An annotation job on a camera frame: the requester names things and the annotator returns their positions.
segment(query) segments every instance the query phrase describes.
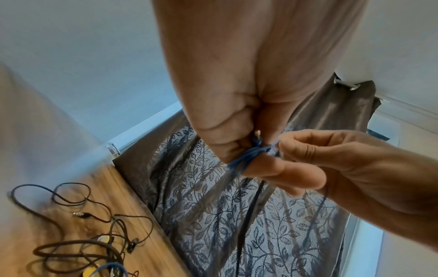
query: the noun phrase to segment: brown curtain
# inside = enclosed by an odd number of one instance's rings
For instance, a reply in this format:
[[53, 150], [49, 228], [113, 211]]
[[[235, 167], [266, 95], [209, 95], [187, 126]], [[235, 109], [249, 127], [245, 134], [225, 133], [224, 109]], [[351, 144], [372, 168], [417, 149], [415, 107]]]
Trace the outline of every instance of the brown curtain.
[[[371, 81], [349, 91], [332, 78], [300, 105], [286, 130], [366, 131], [374, 94]], [[315, 192], [297, 199], [257, 179], [233, 178], [182, 112], [114, 164], [194, 276], [329, 277], [335, 271], [349, 214], [328, 200], [316, 215], [322, 196]]]

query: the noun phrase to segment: beige wall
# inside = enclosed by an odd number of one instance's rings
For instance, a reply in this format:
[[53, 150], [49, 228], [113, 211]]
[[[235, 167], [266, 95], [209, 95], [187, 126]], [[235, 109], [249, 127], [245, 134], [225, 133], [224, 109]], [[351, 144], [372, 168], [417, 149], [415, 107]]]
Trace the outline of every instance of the beige wall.
[[[400, 122], [399, 147], [438, 159], [438, 135]], [[438, 253], [385, 233], [376, 277], [436, 277]]]

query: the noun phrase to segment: person's right hand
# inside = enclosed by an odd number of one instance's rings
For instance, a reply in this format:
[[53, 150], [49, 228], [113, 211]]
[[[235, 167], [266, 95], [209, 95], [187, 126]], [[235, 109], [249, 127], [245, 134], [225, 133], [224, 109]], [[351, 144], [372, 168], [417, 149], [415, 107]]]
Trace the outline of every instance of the person's right hand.
[[438, 249], [438, 161], [354, 131], [303, 130], [279, 138], [283, 159], [325, 171], [327, 183], [318, 192], [372, 224]]

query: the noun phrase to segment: person's left hand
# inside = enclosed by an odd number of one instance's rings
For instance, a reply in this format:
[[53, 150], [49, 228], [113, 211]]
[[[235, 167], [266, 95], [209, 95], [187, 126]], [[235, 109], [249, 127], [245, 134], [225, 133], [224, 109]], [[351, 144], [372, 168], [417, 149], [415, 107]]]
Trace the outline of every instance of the person's left hand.
[[[330, 78], [367, 0], [152, 2], [185, 113], [230, 162], [251, 147], [255, 130], [273, 143], [296, 107]], [[326, 177], [314, 167], [260, 155], [244, 175], [320, 188]]]

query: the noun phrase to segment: curtain fold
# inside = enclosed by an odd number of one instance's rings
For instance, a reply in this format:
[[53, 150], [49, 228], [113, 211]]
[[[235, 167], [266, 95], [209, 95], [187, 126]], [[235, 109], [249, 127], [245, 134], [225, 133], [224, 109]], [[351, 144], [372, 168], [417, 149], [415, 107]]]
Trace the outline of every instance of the curtain fold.
[[[374, 83], [349, 91], [333, 78], [295, 110], [286, 131], [366, 131]], [[315, 192], [294, 198], [257, 179], [233, 178], [182, 112], [114, 164], [194, 276], [330, 277], [335, 270], [349, 214], [328, 200], [316, 215], [322, 196]]]

